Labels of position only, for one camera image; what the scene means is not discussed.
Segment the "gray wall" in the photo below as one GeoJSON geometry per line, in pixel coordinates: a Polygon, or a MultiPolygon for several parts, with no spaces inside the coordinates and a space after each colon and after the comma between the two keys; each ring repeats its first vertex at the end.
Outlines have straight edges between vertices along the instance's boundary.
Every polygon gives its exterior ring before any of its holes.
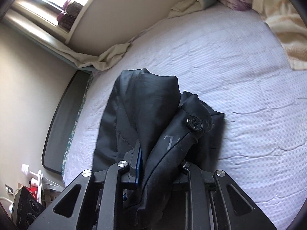
{"type": "Polygon", "coordinates": [[[0,24],[0,196],[5,184],[29,185],[21,165],[60,183],[41,156],[59,100],[76,69],[3,23],[0,24]]]}

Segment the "black coat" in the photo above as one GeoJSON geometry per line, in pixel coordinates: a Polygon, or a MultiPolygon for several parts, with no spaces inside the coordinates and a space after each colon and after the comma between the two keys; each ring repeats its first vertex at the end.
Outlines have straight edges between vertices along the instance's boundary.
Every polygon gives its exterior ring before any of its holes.
{"type": "Polygon", "coordinates": [[[213,171],[223,124],[223,113],[197,95],[180,93],[177,77],[146,69],[121,73],[101,119],[93,171],[121,161],[139,141],[144,176],[124,203],[128,229],[143,229],[161,219],[183,160],[213,171]]]}

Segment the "black metal bracket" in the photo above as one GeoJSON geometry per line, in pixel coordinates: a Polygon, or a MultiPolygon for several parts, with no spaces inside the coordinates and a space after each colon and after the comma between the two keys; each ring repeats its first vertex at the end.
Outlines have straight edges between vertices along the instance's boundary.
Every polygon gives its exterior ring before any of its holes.
{"type": "MultiPolygon", "coordinates": [[[[141,167],[141,149],[137,143],[134,151],[108,170],[83,171],[29,230],[92,230],[94,224],[97,230],[119,229],[123,191],[137,188],[141,167]]],[[[223,170],[211,173],[182,162],[182,172],[174,181],[173,190],[186,191],[186,230],[210,230],[210,207],[215,230],[276,230],[223,170]]]]}

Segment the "white bedsheet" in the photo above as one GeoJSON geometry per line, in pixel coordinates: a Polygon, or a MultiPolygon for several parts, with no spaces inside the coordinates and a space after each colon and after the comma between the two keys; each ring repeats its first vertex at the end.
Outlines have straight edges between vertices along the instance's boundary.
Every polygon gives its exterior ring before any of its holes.
{"type": "Polygon", "coordinates": [[[99,123],[124,69],[176,75],[180,90],[226,114],[218,168],[257,203],[278,230],[307,197],[307,72],[292,71],[277,38],[250,10],[215,5],[159,22],[89,88],[69,151],[68,185],[92,166],[99,123]]]}

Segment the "white cable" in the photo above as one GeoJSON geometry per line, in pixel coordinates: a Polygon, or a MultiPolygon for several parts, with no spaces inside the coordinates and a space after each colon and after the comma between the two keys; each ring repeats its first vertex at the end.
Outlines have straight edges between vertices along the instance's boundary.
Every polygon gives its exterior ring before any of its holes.
{"type": "Polygon", "coordinates": [[[65,188],[63,188],[61,186],[54,185],[54,184],[50,184],[50,183],[43,183],[42,190],[45,190],[45,189],[54,190],[54,191],[57,191],[57,192],[63,192],[63,190],[65,188]]]}
{"type": "Polygon", "coordinates": [[[5,191],[6,191],[8,194],[14,194],[8,187],[5,187],[5,191]]]}
{"type": "Polygon", "coordinates": [[[13,202],[12,202],[11,200],[9,200],[8,198],[5,198],[5,197],[3,197],[3,196],[0,196],[0,200],[5,200],[5,201],[7,201],[8,203],[13,204],[13,202]]]}
{"type": "Polygon", "coordinates": [[[19,190],[21,190],[21,188],[14,191],[14,196],[16,195],[16,191],[18,192],[19,190]]]}
{"type": "Polygon", "coordinates": [[[64,188],[64,187],[62,187],[61,185],[59,185],[59,184],[57,184],[57,183],[55,183],[55,182],[53,182],[53,181],[49,180],[49,179],[48,179],[48,178],[46,178],[45,176],[43,176],[43,178],[45,178],[47,181],[49,181],[49,182],[53,183],[54,185],[57,185],[57,186],[59,186],[59,187],[61,187],[61,188],[64,188]]]}

